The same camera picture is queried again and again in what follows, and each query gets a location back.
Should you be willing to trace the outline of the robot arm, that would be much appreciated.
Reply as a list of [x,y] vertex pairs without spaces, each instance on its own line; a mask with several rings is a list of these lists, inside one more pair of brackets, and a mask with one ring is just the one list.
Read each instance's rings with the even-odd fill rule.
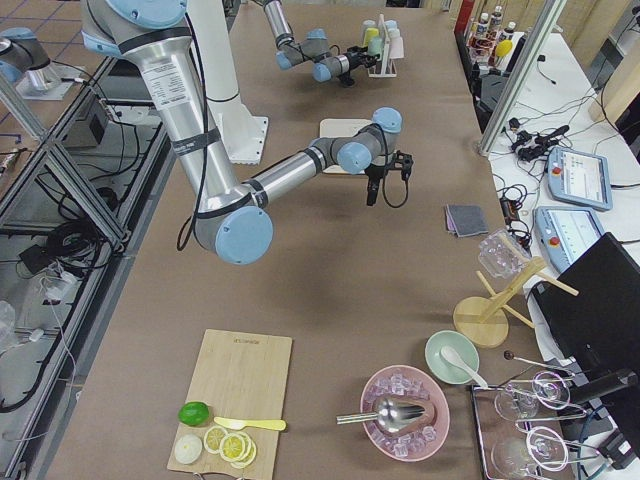
[[280,1],[263,1],[262,8],[274,36],[276,62],[282,70],[311,62],[312,76],[317,82],[337,79],[343,86],[352,86],[353,70],[358,67],[371,68],[377,63],[377,57],[369,55],[366,47],[354,46],[345,53],[333,54],[322,28],[309,31],[306,38],[298,42]]
[[273,238],[268,203],[326,168],[367,174],[370,197],[392,168],[402,118],[383,107],[355,135],[315,139],[239,180],[228,149],[257,145],[265,130],[241,102],[221,3],[85,1],[81,13],[86,48],[139,69],[196,195],[187,234],[228,263],[261,258]]

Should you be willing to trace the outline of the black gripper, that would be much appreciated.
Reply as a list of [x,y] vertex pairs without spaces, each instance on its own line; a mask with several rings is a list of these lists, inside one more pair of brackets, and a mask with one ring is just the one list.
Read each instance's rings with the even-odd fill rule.
[[355,80],[351,76],[351,72],[359,67],[368,67],[368,55],[366,47],[353,46],[347,49],[345,53],[347,66],[344,70],[344,85],[353,86]]
[[397,203],[397,206],[404,206],[409,199],[409,179],[414,165],[413,156],[409,153],[396,150],[387,156],[382,165],[369,165],[365,170],[367,176],[367,197],[366,205],[374,206],[377,202],[379,192],[382,192],[383,200],[387,206],[393,206],[386,194],[386,177],[392,171],[400,173],[404,182],[404,199]]

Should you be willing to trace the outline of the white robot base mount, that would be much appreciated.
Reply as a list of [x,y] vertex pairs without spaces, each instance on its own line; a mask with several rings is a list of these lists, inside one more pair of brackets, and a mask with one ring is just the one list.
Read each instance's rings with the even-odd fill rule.
[[255,116],[239,98],[227,102],[208,101],[230,161],[257,165],[264,150],[269,119]]

